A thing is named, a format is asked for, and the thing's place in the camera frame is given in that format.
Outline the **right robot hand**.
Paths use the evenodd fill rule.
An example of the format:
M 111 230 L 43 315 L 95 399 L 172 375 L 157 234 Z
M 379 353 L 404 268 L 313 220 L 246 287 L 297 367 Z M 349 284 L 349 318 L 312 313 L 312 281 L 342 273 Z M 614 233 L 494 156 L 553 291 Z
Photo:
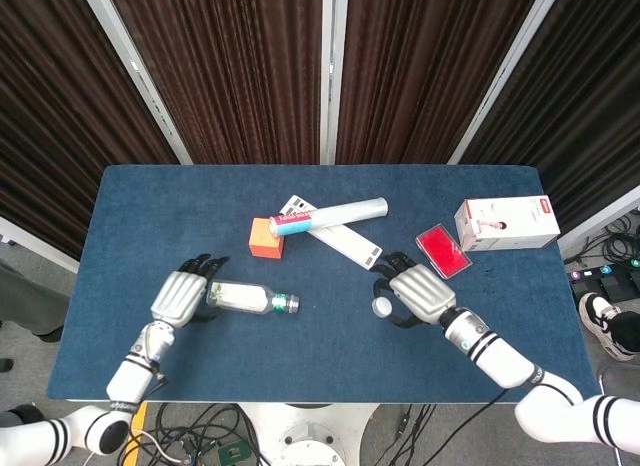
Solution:
M 446 313 L 455 310 L 454 291 L 427 266 L 402 252 L 383 255 L 382 260 L 370 269 L 379 274 L 372 286 L 371 303 L 378 318 L 408 329 L 422 323 L 438 324 Z M 384 292 L 398 299 L 410 315 L 403 318 L 394 314 L 391 300 L 383 295 Z

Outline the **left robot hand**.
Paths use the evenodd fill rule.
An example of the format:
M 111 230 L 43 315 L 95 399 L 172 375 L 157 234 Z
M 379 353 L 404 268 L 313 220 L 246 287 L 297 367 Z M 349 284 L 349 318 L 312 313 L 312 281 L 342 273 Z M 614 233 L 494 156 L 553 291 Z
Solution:
M 155 321 L 180 329 L 189 323 L 207 323 L 220 315 L 218 306 L 201 306 L 209 284 L 229 261 L 228 256 L 212 258 L 209 253 L 186 260 L 169 274 L 151 305 Z

